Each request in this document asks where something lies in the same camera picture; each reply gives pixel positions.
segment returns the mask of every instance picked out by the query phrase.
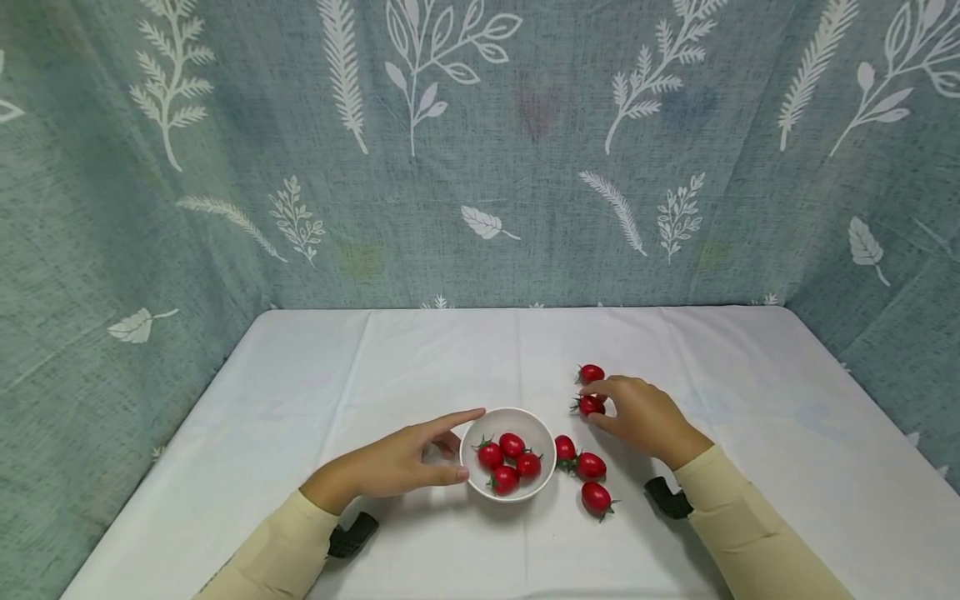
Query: cherry tomato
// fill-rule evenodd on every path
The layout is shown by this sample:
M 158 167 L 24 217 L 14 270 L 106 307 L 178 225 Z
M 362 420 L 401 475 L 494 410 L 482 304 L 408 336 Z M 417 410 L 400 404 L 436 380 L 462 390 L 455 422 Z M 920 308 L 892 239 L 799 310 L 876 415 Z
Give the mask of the cherry tomato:
M 533 452 L 524 452 L 516 458 L 516 472 L 524 479 L 533 479 L 540 475 L 540 459 L 543 455 L 537 456 Z
M 490 482 L 487 484 L 496 495 L 507 495 L 516 490 L 520 485 L 520 475 L 516 469 L 508 465 L 497 467 L 493 470 Z
M 580 372 L 577 373 L 577 383 L 587 385 L 594 381 L 600 381 L 606 376 L 607 374 L 603 372 L 603 369 L 600 369 L 596 365 L 584 365 L 580 368 Z
M 505 433 L 500 436 L 500 449 L 503 450 L 504 456 L 516 460 L 516 457 L 523 454 L 527 446 L 516 433 Z
M 581 417 L 584 419 L 589 417 L 591 413 L 607 414 L 607 407 L 600 398 L 596 396 L 580 396 L 576 398 L 576 400 L 573 406 L 570 407 L 570 412 L 574 413 L 579 410 Z
M 503 465 L 503 451 L 493 442 L 493 439 L 481 438 L 480 445 L 474 446 L 473 449 L 477 451 L 477 461 L 486 470 L 494 470 Z
M 618 500 L 611 500 L 610 492 L 595 481 L 587 481 L 580 489 L 580 499 L 584 503 L 584 508 L 597 518 L 600 522 L 607 515 L 613 514 L 613 504 Z
M 573 440 L 567 436 L 557 436 L 554 444 L 557 447 L 557 467 L 567 471 L 574 468 L 577 460 L 577 448 L 573 445 Z
M 581 452 L 577 457 L 577 475 L 584 480 L 603 479 L 607 476 L 607 463 L 592 452 Z

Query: beige sleeve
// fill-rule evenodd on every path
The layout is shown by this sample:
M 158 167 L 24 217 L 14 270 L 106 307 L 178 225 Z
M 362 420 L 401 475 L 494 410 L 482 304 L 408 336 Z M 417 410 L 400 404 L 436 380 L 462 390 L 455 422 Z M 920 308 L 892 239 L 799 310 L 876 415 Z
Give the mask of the beige sleeve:
M 324 568 L 337 519 L 293 492 L 194 600 L 302 600 Z
M 715 445 L 676 472 L 690 523 L 737 600 L 848 600 L 850 593 Z

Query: left hand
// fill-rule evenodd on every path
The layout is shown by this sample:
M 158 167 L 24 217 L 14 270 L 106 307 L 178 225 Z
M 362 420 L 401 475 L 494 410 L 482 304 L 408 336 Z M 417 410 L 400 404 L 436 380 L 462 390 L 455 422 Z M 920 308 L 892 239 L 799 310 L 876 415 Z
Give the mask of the left hand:
M 460 452 L 460 438 L 450 430 L 486 412 L 475 408 L 408 425 L 320 467 L 300 492 L 321 509 L 339 515 L 359 495 L 383 498 L 417 488 L 464 483 L 469 478 L 466 467 L 425 465 L 423 449 L 433 443 L 445 458 L 455 457 Z

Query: hand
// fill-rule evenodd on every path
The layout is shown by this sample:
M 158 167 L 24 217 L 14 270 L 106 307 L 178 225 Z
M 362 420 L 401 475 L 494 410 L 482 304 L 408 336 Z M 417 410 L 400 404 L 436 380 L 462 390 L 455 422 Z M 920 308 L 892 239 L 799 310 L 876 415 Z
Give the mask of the hand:
M 469 479 L 466 467 L 425 465 L 423 449 L 433 443 L 445 458 L 455 457 L 460 451 L 460 438 L 450 430 L 486 412 L 485 408 L 475 408 L 408 425 L 320 467 L 300 492 L 321 509 L 339 515 L 359 495 L 383 498 L 427 486 L 464 483 Z
M 594 381 L 581 394 L 609 396 L 616 417 L 594 413 L 588 421 L 644 454 L 664 461 L 671 470 L 706 452 L 713 442 L 687 422 L 673 399 L 657 386 L 636 377 L 613 375 Z

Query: fabric backdrop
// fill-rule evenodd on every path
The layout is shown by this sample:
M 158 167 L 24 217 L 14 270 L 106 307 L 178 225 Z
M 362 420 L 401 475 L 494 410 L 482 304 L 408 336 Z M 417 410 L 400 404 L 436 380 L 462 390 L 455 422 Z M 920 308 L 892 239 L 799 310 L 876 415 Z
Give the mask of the fabric backdrop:
M 8 0 L 0 49 L 11 597 L 272 305 L 785 304 L 960 485 L 957 0 Z

